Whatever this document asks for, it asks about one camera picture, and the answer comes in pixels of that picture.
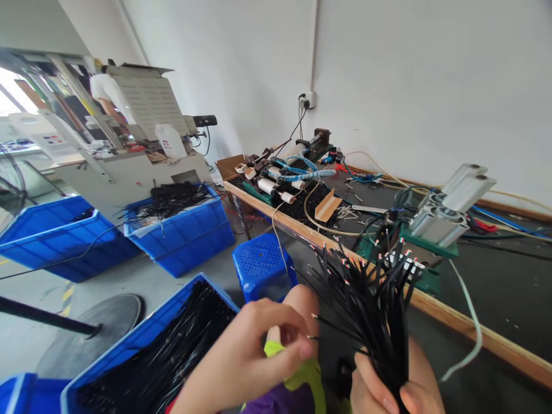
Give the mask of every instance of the white bottle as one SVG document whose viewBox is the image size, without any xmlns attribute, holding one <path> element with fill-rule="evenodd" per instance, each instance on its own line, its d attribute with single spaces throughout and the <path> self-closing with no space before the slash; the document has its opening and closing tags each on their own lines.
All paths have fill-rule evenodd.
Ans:
<svg viewBox="0 0 552 414">
<path fill-rule="evenodd" d="M 171 124 L 157 124 L 155 134 L 167 157 L 180 159 L 187 156 L 180 134 Z"/>
</svg>

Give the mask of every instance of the white cable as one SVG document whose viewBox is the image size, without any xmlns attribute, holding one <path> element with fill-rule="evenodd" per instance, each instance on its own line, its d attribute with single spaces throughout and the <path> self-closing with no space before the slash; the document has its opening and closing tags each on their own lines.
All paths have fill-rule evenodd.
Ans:
<svg viewBox="0 0 552 414">
<path fill-rule="evenodd" d="M 472 299 L 470 298 L 470 294 L 467 291 L 467 287 L 464 283 L 464 280 L 462 279 L 462 276 L 460 276 L 458 269 L 456 269 L 456 266 L 454 265 L 451 259 L 449 259 L 448 261 L 450 262 L 450 265 L 453 267 L 453 270 L 456 273 L 456 276 L 458 276 L 458 280 L 462 285 L 462 290 L 464 291 L 464 295 L 466 296 L 467 307 L 470 308 L 471 318 L 473 319 L 473 324 L 476 328 L 477 339 L 476 339 L 476 345 L 473 347 L 471 352 L 467 354 L 466 357 L 460 362 L 458 362 L 456 365 L 451 366 L 448 369 L 448 371 L 445 373 L 445 375 L 443 375 L 443 377 L 440 379 L 440 382 L 447 381 L 452 374 L 454 374 L 459 369 L 464 368 L 471 361 L 473 361 L 477 356 L 477 354 L 479 354 L 479 351 L 481 351 L 481 347 L 483 346 L 483 334 L 481 333 L 481 325 L 479 324 L 479 320 L 477 319 L 476 310 L 473 308 L 473 303 L 472 303 Z"/>
</svg>

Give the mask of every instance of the blue plastic stool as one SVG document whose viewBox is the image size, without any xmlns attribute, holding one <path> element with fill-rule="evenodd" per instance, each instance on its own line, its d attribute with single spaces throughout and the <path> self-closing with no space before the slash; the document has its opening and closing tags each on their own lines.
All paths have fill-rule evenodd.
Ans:
<svg viewBox="0 0 552 414">
<path fill-rule="evenodd" d="M 278 239 L 272 234 L 256 237 L 234 250 L 232 258 L 246 302 L 263 297 L 281 302 L 298 284 L 297 274 L 292 269 L 293 259 L 284 248 L 282 250 L 285 263 Z"/>
</svg>

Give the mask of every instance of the metal pole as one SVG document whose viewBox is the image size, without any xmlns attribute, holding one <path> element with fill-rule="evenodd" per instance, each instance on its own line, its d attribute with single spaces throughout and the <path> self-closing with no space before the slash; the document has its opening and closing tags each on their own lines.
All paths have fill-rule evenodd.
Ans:
<svg viewBox="0 0 552 414">
<path fill-rule="evenodd" d="M 71 86 L 71 89 L 73 89 L 73 92 L 80 99 L 82 105 L 86 108 L 88 113 L 90 113 L 90 115 L 94 117 L 97 124 L 100 126 L 105 136 L 108 138 L 109 142 L 111 142 L 111 145 L 113 145 L 118 150 L 123 150 L 124 147 L 122 145 L 122 142 L 119 141 L 117 134 L 115 134 L 115 131 L 104 121 L 101 116 L 102 114 L 98 114 L 96 104 L 94 103 L 93 99 L 90 95 L 88 95 L 88 92 L 85 90 L 85 88 L 83 88 L 81 83 L 73 77 L 71 72 L 69 72 L 69 69 L 67 69 L 67 66 L 65 66 L 62 57 L 59 55 L 47 55 L 47 58 L 49 58 L 56 66 L 56 68 L 60 71 L 63 79 L 65 79 L 69 86 Z"/>
<path fill-rule="evenodd" d="M 17 102 L 17 99 L 15 99 L 13 97 L 13 95 L 10 94 L 7 91 L 7 89 L 2 86 L 1 83 L 0 83 L 0 93 L 3 93 L 6 96 L 6 98 L 8 98 L 17 107 L 17 109 L 19 109 L 21 112 L 27 112 L 27 110 L 25 108 L 23 108 L 23 105 L 21 105 L 19 102 Z"/>
<path fill-rule="evenodd" d="M 74 319 L 69 319 L 55 313 L 46 312 L 45 310 L 33 308 L 13 300 L 0 296 L 0 312 L 9 315 L 23 317 L 46 325 L 55 326 L 68 331 L 77 332 L 83 335 L 94 335 L 101 329 L 101 325 L 95 327 Z"/>
</svg>

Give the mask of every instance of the blue plastic crate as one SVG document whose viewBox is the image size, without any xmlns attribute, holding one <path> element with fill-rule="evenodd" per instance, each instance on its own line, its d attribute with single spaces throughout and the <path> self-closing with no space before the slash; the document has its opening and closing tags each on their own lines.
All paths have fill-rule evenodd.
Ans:
<svg viewBox="0 0 552 414">
<path fill-rule="evenodd" d="M 131 358 L 141 348 L 149 345 L 178 314 L 182 305 L 191 294 L 192 287 L 197 281 L 205 281 L 210 284 L 233 310 L 239 312 L 239 308 L 230 299 L 230 296 L 218 286 L 213 284 L 207 276 L 199 273 L 182 289 L 172 295 L 163 305 L 158 307 L 151 315 L 144 319 L 136 328 L 126 334 L 103 356 L 98 358 L 86 371 L 72 380 L 63 390 L 61 396 L 63 414 L 88 414 L 89 411 L 77 404 L 77 391 L 80 387 L 93 382 L 108 370 L 122 364 Z"/>
<path fill-rule="evenodd" d="M 220 197 L 211 187 L 204 188 L 214 199 L 163 220 L 162 226 L 156 223 L 143 227 L 139 221 L 132 221 L 136 217 L 134 209 L 149 204 L 151 198 L 126 207 L 130 222 L 125 224 L 125 236 L 175 278 L 236 242 Z"/>
<path fill-rule="evenodd" d="M 0 384 L 1 414 L 59 414 L 60 395 L 69 379 L 43 379 L 20 374 Z"/>
<path fill-rule="evenodd" d="M 72 223 L 91 205 L 81 196 L 26 208 L 0 236 L 0 255 L 31 269 L 82 255 L 48 271 L 82 282 L 140 253 L 99 211 Z"/>
</svg>

